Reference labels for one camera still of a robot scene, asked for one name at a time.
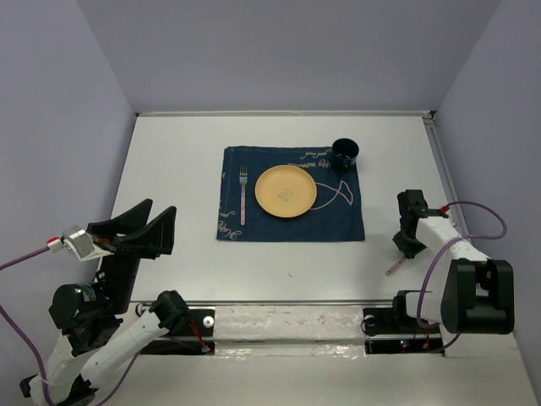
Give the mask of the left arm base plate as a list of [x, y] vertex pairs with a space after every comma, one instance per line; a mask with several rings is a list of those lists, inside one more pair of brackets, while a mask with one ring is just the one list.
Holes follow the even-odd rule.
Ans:
[[167, 333], [146, 345], [142, 355], [205, 356], [215, 353], [216, 309], [189, 306], [191, 320], [178, 333]]

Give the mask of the pink handled knife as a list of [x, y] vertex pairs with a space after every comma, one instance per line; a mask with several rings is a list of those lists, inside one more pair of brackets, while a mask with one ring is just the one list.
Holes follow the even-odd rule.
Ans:
[[407, 257], [403, 255], [397, 262], [395, 262], [386, 272], [386, 276], [391, 276], [394, 274], [403, 264], [407, 261]]

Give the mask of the pink handled fork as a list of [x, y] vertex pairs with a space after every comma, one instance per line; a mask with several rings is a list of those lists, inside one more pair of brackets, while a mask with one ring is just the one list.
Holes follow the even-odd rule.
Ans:
[[246, 223], [246, 187], [248, 184], [248, 168], [246, 166], [239, 168], [239, 183], [241, 186], [240, 225], [244, 226]]

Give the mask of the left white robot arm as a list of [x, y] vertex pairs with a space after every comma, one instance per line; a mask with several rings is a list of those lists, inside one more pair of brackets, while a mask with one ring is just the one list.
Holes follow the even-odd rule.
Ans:
[[153, 201], [86, 228], [73, 226], [48, 241], [49, 249], [67, 249], [78, 261], [99, 260], [90, 283], [60, 286], [48, 310], [60, 336], [52, 355], [19, 386], [35, 405], [87, 405], [98, 383], [153, 340], [181, 332], [189, 308], [181, 295], [164, 291], [127, 331], [117, 330], [128, 310], [142, 260], [170, 255], [177, 209], [169, 206], [150, 219]]

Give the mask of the dark blue cup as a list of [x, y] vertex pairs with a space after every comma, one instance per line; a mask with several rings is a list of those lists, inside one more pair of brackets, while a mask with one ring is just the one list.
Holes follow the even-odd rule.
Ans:
[[350, 172], [356, 165], [359, 153], [358, 144], [348, 138], [335, 140], [331, 145], [331, 169], [338, 173]]

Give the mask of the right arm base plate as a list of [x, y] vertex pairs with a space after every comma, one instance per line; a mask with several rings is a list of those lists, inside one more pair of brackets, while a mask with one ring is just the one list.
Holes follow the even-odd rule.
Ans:
[[409, 295], [409, 291], [399, 291], [391, 304], [363, 309], [360, 329], [367, 337], [366, 354], [428, 354], [436, 350], [443, 353], [440, 328], [423, 328], [407, 314]]

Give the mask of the blue fish placemat cloth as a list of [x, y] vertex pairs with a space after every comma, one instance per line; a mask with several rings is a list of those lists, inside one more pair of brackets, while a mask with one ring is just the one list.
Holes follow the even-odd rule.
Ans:
[[[364, 241], [361, 190], [357, 169], [338, 173], [330, 168], [331, 148], [228, 146], [221, 169], [216, 238], [227, 242], [353, 242]], [[317, 186], [314, 206], [294, 218], [274, 217], [257, 203], [254, 186], [267, 169], [292, 165], [307, 171]], [[239, 168], [248, 168], [246, 223], [240, 225]]]

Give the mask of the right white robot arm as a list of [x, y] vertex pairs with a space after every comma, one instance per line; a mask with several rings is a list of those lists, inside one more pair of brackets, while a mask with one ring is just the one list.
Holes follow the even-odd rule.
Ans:
[[421, 287], [401, 291], [389, 311], [391, 325], [407, 332], [417, 324], [442, 326], [451, 334], [511, 333], [515, 326], [514, 274], [508, 261], [476, 249], [449, 217], [450, 204], [432, 209], [420, 189], [397, 196], [400, 229], [393, 241], [403, 255], [433, 256]]

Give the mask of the yellow plate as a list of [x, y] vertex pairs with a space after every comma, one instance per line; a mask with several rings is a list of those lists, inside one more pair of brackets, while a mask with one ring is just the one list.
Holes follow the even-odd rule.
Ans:
[[256, 181], [254, 194], [259, 206], [279, 218], [294, 218], [309, 211], [317, 198], [317, 186], [305, 170], [291, 165], [274, 166]]

